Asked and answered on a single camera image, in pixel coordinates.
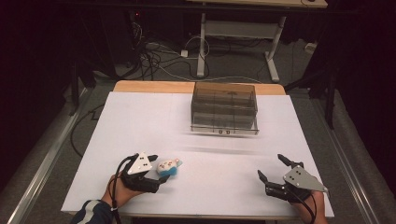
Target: table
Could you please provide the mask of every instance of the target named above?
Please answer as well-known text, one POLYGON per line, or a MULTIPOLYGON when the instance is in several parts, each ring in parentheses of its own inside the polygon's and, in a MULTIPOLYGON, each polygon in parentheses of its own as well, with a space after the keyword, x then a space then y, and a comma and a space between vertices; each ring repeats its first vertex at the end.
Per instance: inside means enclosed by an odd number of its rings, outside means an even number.
MULTIPOLYGON (((271 6, 271 7, 308 7, 308 8, 325 8, 325 0, 189 0, 192 2, 220 3, 220 4, 242 4, 254 6, 271 6)), ((236 22, 236 21, 208 21, 206 14, 201 18, 201 42, 200 53, 198 57, 197 76, 205 76, 205 36, 206 35, 224 35, 236 37, 267 38, 272 39, 271 50, 265 52, 265 61, 271 78, 274 82, 279 82, 279 75, 274 63, 274 55, 279 38, 285 24, 286 17, 282 16, 278 23, 256 23, 256 22, 236 22)))
MULTIPOLYGON (((290 168, 277 159, 277 153, 303 161, 306 170, 321 181, 318 169, 283 88, 276 84, 255 87, 259 134, 219 136, 190 131, 193 83, 120 81, 107 98, 62 211, 74 213, 86 200, 100 198, 119 163, 146 151, 159 156, 154 166, 175 158, 183 164, 157 193, 140 195, 125 204, 122 215, 296 218, 288 203, 265 195, 257 170, 270 181, 284 183, 282 175, 290 168)), ((146 177, 158 175, 150 171, 146 177)), ((333 217, 328 199, 326 216, 333 217)))

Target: small plush toy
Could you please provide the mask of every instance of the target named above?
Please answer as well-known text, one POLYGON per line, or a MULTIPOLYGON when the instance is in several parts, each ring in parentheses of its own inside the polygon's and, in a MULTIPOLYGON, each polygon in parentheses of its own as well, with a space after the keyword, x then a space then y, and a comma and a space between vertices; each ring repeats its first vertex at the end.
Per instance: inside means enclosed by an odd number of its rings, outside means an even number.
POLYGON ((158 163, 157 172, 160 176, 176 175, 177 167, 182 163, 179 159, 162 161, 158 163))

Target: sleeve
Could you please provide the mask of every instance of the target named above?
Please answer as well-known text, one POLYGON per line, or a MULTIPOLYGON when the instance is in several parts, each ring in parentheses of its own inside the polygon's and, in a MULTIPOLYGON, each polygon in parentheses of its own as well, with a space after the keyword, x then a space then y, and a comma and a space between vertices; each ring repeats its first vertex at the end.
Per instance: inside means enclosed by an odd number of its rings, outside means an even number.
POLYGON ((110 205, 101 200, 87 201, 70 224, 111 224, 113 215, 110 205))

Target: transparent gray storage box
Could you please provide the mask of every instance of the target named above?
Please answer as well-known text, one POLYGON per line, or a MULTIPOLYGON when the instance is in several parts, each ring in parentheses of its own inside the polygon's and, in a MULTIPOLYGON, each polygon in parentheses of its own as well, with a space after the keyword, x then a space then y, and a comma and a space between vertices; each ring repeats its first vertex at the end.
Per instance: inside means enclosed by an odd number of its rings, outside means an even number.
POLYGON ((191 101, 191 130, 201 133, 257 134, 253 85, 196 82, 191 101))

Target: white paper sheet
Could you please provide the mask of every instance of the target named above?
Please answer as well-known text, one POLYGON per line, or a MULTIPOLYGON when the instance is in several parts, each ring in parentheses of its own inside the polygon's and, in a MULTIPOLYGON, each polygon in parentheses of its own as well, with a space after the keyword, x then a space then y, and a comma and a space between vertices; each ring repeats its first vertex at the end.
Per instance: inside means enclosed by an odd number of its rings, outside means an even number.
MULTIPOLYGON (((163 160, 179 158, 176 176, 157 193, 146 193, 121 208, 131 216, 296 217, 285 201, 265 195, 257 170, 284 184, 290 168, 277 154, 303 161, 316 176, 303 131, 289 96, 257 95, 258 135, 223 136, 191 132, 191 94, 111 92, 62 211, 76 212, 100 199, 120 162, 145 151, 163 160)), ((155 171, 146 177, 158 179, 155 171)), ((333 211, 326 199, 326 216, 333 211)))

